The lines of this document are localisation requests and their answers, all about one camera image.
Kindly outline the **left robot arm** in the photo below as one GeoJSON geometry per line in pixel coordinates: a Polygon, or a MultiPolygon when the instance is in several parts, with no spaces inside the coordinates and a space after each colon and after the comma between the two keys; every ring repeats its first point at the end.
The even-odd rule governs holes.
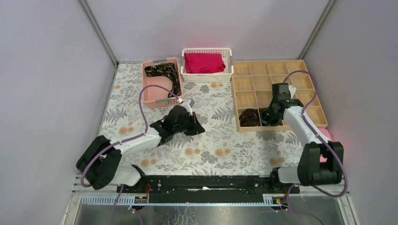
{"type": "Polygon", "coordinates": [[[121,165],[123,159],[137,151],[164,145],[176,134],[194,136],[204,132],[195,112],[177,105],[164,118],[150,124],[144,133],[114,142],[103,135],[97,136],[76,163],[82,173],[81,185],[95,190],[110,184],[125,185],[139,193],[145,188],[144,174],[135,165],[121,165]]]}

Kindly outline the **blue floral necktie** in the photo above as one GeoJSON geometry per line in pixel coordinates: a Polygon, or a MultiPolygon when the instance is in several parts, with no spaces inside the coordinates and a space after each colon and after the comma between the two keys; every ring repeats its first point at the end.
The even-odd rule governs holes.
{"type": "Polygon", "coordinates": [[[269,114],[268,114],[268,108],[265,108],[261,114],[260,114],[260,120],[261,120],[261,124],[263,126],[279,126],[282,125],[282,120],[278,120],[275,118],[272,118],[269,114]]]}

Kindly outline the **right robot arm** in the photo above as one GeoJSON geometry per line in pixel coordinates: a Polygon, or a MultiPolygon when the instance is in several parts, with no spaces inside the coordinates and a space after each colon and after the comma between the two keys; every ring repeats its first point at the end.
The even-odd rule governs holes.
{"type": "Polygon", "coordinates": [[[318,186],[338,184],[342,180],[344,148],[321,133],[307,115],[304,105],[291,95],[288,83],[272,85],[272,100],[265,111],[269,123],[284,121],[295,133],[302,145],[297,166],[273,169],[269,187],[275,193],[283,192],[288,184],[318,186]]]}

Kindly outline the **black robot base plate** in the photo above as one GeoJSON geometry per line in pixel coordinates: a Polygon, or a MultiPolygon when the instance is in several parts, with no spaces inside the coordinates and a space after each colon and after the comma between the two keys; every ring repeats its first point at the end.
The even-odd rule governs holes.
{"type": "Polygon", "coordinates": [[[300,193],[275,176],[259,175],[145,175],[123,193],[143,194],[149,203],[263,203],[264,195],[284,197],[300,193]]]}

